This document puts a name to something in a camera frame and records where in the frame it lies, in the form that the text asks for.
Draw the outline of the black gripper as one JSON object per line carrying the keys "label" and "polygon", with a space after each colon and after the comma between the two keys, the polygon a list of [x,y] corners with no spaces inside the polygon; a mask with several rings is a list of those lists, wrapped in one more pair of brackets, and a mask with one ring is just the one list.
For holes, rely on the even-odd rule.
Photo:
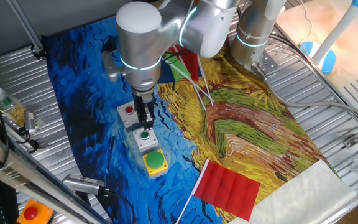
{"label": "black gripper", "polygon": [[154,95],[146,93],[140,95],[137,92],[133,93],[135,110],[140,117],[140,122],[144,129],[152,129],[154,126]]}

